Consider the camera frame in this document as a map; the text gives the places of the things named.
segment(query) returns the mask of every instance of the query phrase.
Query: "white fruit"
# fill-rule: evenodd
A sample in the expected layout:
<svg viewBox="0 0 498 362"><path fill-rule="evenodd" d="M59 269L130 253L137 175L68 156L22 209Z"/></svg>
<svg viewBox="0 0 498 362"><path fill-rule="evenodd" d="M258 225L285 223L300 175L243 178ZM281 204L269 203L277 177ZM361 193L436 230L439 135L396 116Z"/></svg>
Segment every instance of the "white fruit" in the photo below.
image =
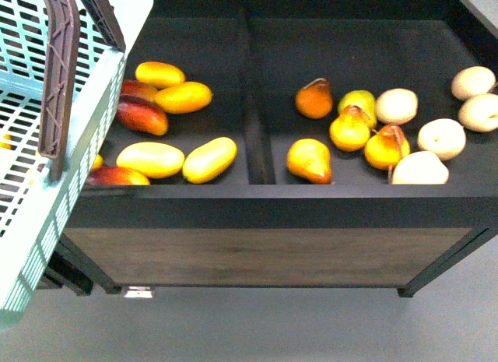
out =
<svg viewBox="0 0 498 362"><path fill-rule="evenodd" d="M429 151L409 154L395 168L393 185L443 185L448 181L450 171Z"/></svg>
<svg viewBox="0 0 498 362"><path fill-rule="evenodd" d="M435 153L441 161L459 155L464 150L466 142L464 128L449 118L436 119L425 124L420 129L417 139L420 150Z"/></svg>
<svg viewBox="0 0 498 362"><path fill-rule="evenodd" d="M476 132L491 132L498 128L498 95L483 93L471 97L460 108L458 120Z"/></svg>
<svg viewBox="0 0 498 362"><path fill-rule="evenodd" d="M418 106L419 99L413 91L387 90L377 98L377 119L386 125L403 125L416 116Z"/></svg>
<svg viewBox="0 0 498 362"><path fill-rule="evenodd" d="M451 82L451 93L465 101L481 93L488 93L496 83L494 73L484 66L472 66L459 72Z"/></svg>

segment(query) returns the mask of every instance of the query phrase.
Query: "wooden panel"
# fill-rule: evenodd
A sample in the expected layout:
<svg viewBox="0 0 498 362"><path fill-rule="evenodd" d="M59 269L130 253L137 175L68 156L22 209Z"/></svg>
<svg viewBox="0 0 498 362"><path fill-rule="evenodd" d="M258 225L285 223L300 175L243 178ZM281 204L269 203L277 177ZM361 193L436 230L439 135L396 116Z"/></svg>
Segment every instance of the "wooden panel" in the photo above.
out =
<svg viewBox="0 0 498 362"><path fill-rule="evenodd" d="M70 229L120 284L402 286L469 229Z"/></svg>

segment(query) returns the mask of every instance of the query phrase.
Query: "light blue basket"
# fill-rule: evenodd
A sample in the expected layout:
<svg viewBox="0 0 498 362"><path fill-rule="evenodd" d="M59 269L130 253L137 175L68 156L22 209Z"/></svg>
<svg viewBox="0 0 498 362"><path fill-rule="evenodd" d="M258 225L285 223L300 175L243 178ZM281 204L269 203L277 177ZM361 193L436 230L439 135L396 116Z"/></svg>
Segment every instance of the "light blue basket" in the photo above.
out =
<svg viewBox="0 0 498 362"><path fill-rule="evenodd" d="M82 36L65 171L53 185L50 161L37 155L47 46L44 1L0 0L0 330L21 319L47 267L114 118L128 52L153 4L109 1L125 53L103 45L76 0Z"/></svg>

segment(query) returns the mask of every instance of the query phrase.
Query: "gray floor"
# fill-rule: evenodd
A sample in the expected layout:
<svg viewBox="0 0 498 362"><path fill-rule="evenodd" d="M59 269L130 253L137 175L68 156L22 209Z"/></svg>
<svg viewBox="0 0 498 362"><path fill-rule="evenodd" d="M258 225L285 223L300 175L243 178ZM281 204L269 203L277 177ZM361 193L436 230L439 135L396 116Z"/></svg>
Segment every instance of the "gray floor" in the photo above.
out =
<svg viewBox="0 0 498 362"><path fill-rule="evenodd" d="M498 0L472 0L498 25ZM496 362L498 238L413 299L394 290L38 291L0 361Z"/></svg>

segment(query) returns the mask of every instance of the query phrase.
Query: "fruit display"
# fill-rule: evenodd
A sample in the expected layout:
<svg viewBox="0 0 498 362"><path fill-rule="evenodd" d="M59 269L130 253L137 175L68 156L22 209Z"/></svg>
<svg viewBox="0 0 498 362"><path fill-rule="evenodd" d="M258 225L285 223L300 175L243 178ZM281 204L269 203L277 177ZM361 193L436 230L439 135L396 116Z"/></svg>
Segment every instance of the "fruit display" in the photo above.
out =
<svg viewBox="0 0 498 362"><path fill-rule="evenodd" d="M443 185L450 171L439 157L429 151L409 154L396 166L392 174L393 185Z"/></svg>
<svg viewBox="0 0 498 362"><path fill-rule="evenodd" d="M329 135L340 150L354 152L362 149L370 138L368 117L356 105L348 105L331 123Z"/></svg>
<svg viewBox="0 0 498 362"><path fill-rule="evenodd" d="M296 95L296 108L305 117L320 119L329 114L334 101L330 83L325 78L315 79Z"/></svg>
<svg viewBox="0 0 498 362"><path fill-rule="evenodd" d="M379 170L394 168L409 154L410 143L399 126L384 126L365 145L366 161Z"/></svg>
<svg viewBox="0 0 498 362"><path fill-rule="evenodd" d="M181 150L161 142L137 142L124 148L116 159L119 167L140 171L150 179L171 177L185 160Z"/></svg>
<svg viewBox="0 0 498 362"><path fill-rule="evenodd" d="M332 180L330 150L316 139L297 140L287 153L287 168L310 183L328 185Z"/></svg>
<svg viewBox="0 0 498 362"><path fill-rule="evenodd" d="M140 171L127 167L103 166L91 171L88 185L150 185L150 180Z"/></svg>
<svg viewBox="0 0 498 362"><path fill-rule="evenodd" d="M460 71L451 81L451 93L457 99L466 101L471 97L490 92L496 83L496 76L488 68L472 66Z"/></svg>
<svg viewBox="0 0 498 362"><path fill-rule="evenodd" d="M184 72L177 66L156 61L143 62L137 66L135 78L158 90L182 84L186 80Z"/></svg>
<svg viewBox="0 0 498 362"><path fill-rule="evenodd" d="M337 106L338 114L340 115L345 107L349 105L356 105L363 111L363 116L369 128L377 127L377 115L375 113L376 100L375 96L367 90L354 90L348 92L339 101Z"/></svg>
<svg viewBox="0 0 498 362"><path fill-rule="evenodd" d="M491 132L498 128L498 95L482 93L468 99L458 112L458 120L475 132Z"/></svg>
<svg viewBox="0 0 498 362"><path fill-rule="evenodd" d="M417 114L419 99L405 88L394 88L383 92L376 102L377 119L386 125L403 125Z"/></svg>
<svg viewBox="0 0 498 362"><path fill-rule="evenodd" d="M203 83L185 82L161 90L155 102L169 114L185 114L200 111L212 100L212 91Z"/></svg>
<svg viewBox="0 0 498 362"><path fill-rule="evenodd" d="M221 175L237 157L237 144L227 137L219 137L194 149L182 167L184 178L202 184Z"/></svg>
<svg viewBox="0 0 498 362"><path fill-rule="evenodd" d="M168 114L188 116L212 102L209 86L187 81L174 65L143 62L135 76L136 80L123 82L116 114L117 120L132 132L165 136L170 128ZM492 93L495 87L496 77L488 68L476 66L459 72L451 83L451 93L464 101L456 114L458 120L438 118L425 122L416 136L419 152L412 153L402 127L419 109L417 94L406 88L385 90L377 99L369 90L345 93L338 102L338 115L328 123L328 137L339 151L361 150L363 160L371 167L387 171L390 184L444 184L450 171L443 162L465 150L465 129L491 132L498 128L498 95ZM329 79L317 78L302 87L294 104L300 114L311 120L329 116L334 106ZM230 167L237 150L237 144L226 136L199 146L187 156L171 144L141 140L121 148L116 166L105 166L98 155L87 183L148 185L151 180L181 174L188 183L204 184ZM316 138L298 139L287 151L287 170L311 184L332 183L331 162L331 150Z"/></svg>
<svg viewBox="0 0 498 362"><path fill-rule="evenodd" d="M419 131L417 144L420 150L435 153L441 161L451 160L465 148L467 136L463 127L450 118L426 123Z"/></svg>
<svg viewBox="0 0 498 362"><path fill-rule="evenodd" d="M116 118L123 126L140 132L161 136L168 131L166 113L154 103L140 97L123 95L117 102Z"/></svg>

